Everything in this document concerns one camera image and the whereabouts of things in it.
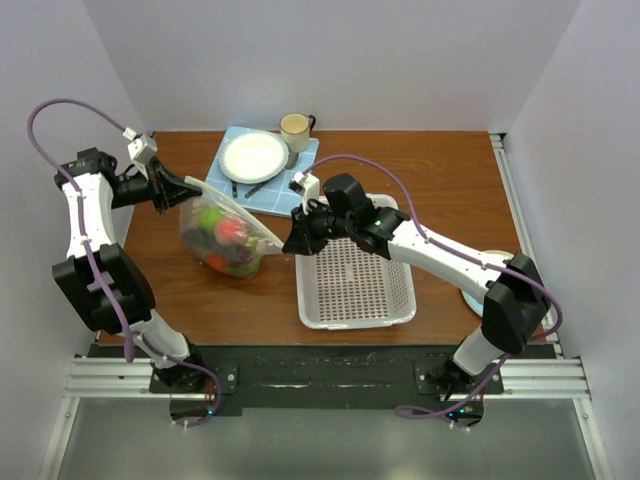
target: wooden table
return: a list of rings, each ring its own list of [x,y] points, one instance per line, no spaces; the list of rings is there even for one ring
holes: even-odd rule
[[[496,165],[484,132],[314,132],[318,158],[352,153],[391,169],[411,192],[421,222],[432,230],[479,250],[517,251],[517,236]],[[159,158],[177,175],[204,179],[223,134],[158,133]],[[384,174],[350,160],[323,165],[321,181],[349,172],[365,190],[407,202]],[[126,251],[151,283],[157,309],[176,330],[202,344],[457,344],[479,319],[460,291],[413,268],[418,313],[390,328],[330,332],[305,327],[298,317],[294,257],[264,257],[252,280],[227,277],[199,265],[178,238],[179,209],[158,215],[148,203],[135,209]],[[260,220],[286,239],[290,221],[267,215]],[[102,335],[101,343],[113,343]]]

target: white cable clip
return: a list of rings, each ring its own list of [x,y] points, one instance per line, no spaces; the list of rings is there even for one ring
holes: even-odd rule
[[[131,127],[127,127],[124,129],[124,132],[122,132],[122,136],[131,142],[138,136],[138,132]]]

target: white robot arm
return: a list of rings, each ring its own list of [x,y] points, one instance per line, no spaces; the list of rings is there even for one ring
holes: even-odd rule
[[[422,268],[468,292],[484,305],[482,325],[465,338],[436,376],[443,383],[470,384],[493,360],[517,354],[550,309],[550,302],[531,283],[542,285],[531,258],[517,254],[506,264],[420,226],[390,207],[374,207],[362,186],[348,174],[323,185],[327,203],[318,201],[319,181],[297,173],[290,188],[303,197],[292,212],[292,232],[283,251],[317,254],[333,238],[351,238],[363,251]],[[500,272],[486,265],[504,265]],[[523,282],[516,277],[526,277]]]
[[[156,311],[151,287],[116,241],[111,210],[151,200],[162,212],[202,192],[162,166],[153,138],[129,129],[125,136],[127,133],[131,135],[128,150],[137,173],[116,175],[116,159],[92,148],[62,165],[75,185],[60,173],[55,176],[69,206],[71,238],[67,259],[53,267],[53,277],[89,329],[124,335],[149,355],[164,383],[183,391],[197,391],[203,385],[202,372],[175,360],[202,365],[202,359],[195,346]],[[87,241],[90,249],[85,247]]]

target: plastic bag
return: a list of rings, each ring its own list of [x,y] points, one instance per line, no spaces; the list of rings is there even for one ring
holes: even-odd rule
[[[193,177],[185,181],[200,187],[202,196],[180,205],[180,239],[210,267],[251,278],[262,256],[282,253],[282,241],[232,199]]]

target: plastic tray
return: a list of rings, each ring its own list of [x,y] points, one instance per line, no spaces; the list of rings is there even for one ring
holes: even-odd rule
[[[388,195],[368,197],[376,206],[398,206]],[[310,328],[388,327],[416,314],[409,265],[365,253],[349,239],[330,241],[318,255],[296,255],[296,283],[300,320]]]

